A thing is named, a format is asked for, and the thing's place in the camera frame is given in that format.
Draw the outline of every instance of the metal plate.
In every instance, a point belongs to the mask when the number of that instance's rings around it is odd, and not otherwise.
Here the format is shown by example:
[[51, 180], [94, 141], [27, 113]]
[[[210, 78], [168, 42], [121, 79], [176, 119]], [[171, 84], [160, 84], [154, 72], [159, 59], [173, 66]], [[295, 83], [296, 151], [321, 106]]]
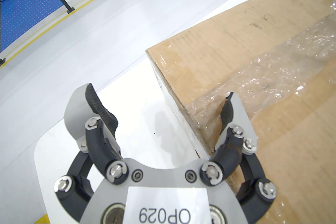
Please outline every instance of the metal plate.
[[[128, 188], [136, 187], [162, 187], [162, 188], [206, 188], [209, 204], [215, 205], [225, 214], [228, 224], [240, 223], [247, 224], [245, 215], [240, 207], [238, 200], [224, 181], [217, 186], [206, 186], [199, 177], [199, 170], [204, 159], [195, 160], [187, 165], [176, 169], [153, 169], [144, 166], [133, 159], [126, 158], [123, 160], [132, 173], [136, 169], [143, 171], [143, 178], [140, 182], [133, 182], [129, 176], [121, 185], [113, 185], [106, 179], [102, 181], [92, 196], [80, 224], [98, 224], [101, 223], [102, 214], [114, 203], [126, 204]], [[194, 170], [197, 174], [197, 180], [194, 183], [186, 181], [185, 173], [187, 170]]]

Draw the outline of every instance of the black pole base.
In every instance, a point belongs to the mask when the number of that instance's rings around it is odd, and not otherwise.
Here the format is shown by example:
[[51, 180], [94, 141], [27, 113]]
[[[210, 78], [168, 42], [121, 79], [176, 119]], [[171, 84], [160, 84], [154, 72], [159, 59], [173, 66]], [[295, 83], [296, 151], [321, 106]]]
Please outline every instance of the black pole base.
[[2, 65], [2, 64], [4, 64], [6, 62], [6, 58], [4, 58], [4, 59], [1, 59], [0, 58], [0, 66]]
[[70, 14], [72, 11], [74, 11], [75, 9], [73, 7], [71, 7], [71, 9], [67, 10], [67, 13]]

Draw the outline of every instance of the black plastic bracket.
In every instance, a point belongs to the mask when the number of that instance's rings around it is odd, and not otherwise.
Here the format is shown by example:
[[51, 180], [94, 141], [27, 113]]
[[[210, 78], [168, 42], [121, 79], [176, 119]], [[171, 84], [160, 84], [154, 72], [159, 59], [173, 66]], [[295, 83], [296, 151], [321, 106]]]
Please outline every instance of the black plastic bracket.
[[265, 177], [264, 170], [256, 156], [242, 155], [240, 163], [245, 182], [236, 195], [237, 200], [249, 224], [256, 223], [269, 210], [274, 199], [266, 198], [259, 189], [259, 183], [270, 183]]
[[209, 159], [219, 165], [225, 180], [238, 167], [242, 159], [242, 146], [244, 138], [237, 138], [231, 128], [228, 128], [228, 135], [225, 143], [214, 152]]
[[2, 64], [4, 64], [6, 62], [6, 58], [4, 58], [4, 59], [1, 59], [0, 58], [0, 66], [2, 65]]
[[92, 161], [89, 154], [79, 151], [67, 172], [67, 176], [72, 180], [71, 188], [68, 192], [60, 190], [56, 192], [63, 208], [78, 222], [93, 195], [90, 181], [87, 179], [91, 167]]
[[105, 140], [103, 134], [103, 121], [99, 119], [97, 128], [86, 130], [85, 137], [87, 148], [93, 163], [99, 172], [106, 177], [108, 166], [116, 160], [121, 160], [121, 156], [116, 153], [108, 141]]

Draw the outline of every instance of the yellow floor line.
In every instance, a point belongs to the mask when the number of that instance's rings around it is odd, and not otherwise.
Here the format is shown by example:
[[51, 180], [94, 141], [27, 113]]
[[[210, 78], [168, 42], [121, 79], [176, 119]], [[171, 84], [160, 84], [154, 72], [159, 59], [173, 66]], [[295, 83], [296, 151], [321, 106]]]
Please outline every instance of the yellow floor line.
[[45, 34], [46, 32], [48, 32], [49, 30], [51, 30], [54, 26], [56, 26], [57, 24], [59, 24], [60, 22], [62, 22], [64, 19], [68, 18], [70, 15], [72, 15], [73, 13], [76, 13], [79, 9], [85, 7], [86, 5], [88, 5], [89, 3], [93, 2], [94, 0], [89, 0], [86, 3], [82, 4], [81, 6], [77, 7], [71, 14], [67, 14], [65, 15], [63, 18], [61, 18], [60, 20], [58, 20], [56, 23], [54, 23], [53, 25], [51, 25], [49, 28], [47, 28], [45, 31], [41, 32], [38, 36], [36, 36], [34, 39], [32, 39], [29, 43], [27, 43], [26, 45], [24, 45], [21, 49], [19, 49], [18, 51], [16, 51], [11, 57], [6, 58], [6, 62], [1, 66], [4, 67], [8, 62], [10, 62], [14, 57], [16, 57], [19, 53], [21, 53], [24, 49], [26, 49], [29, 45], [31, 45], [33, 42], [35, 42], [38, 38], [40, 38], [43, 34]]
[[34, 224], [50, 224], [48, 215], [45, 214], [39, 220], [37, 220]]

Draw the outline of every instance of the plastic wrap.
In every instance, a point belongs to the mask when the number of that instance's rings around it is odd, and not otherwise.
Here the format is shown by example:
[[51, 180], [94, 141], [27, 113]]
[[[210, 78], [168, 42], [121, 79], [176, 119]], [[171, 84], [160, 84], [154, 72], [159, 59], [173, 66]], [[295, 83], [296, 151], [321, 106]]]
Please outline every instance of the plastic wrap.
[[290, 94], [300, 94], [306, 82], [334, 57], [336, 13], [256, 57], [233, 73], [229, 80], [186, 105], [192, 125], [200, 131], [209, 150], [213, 150], [222, 127], [220, 112], [229, 92], [239, 94], [252, 119], [259, 111]]

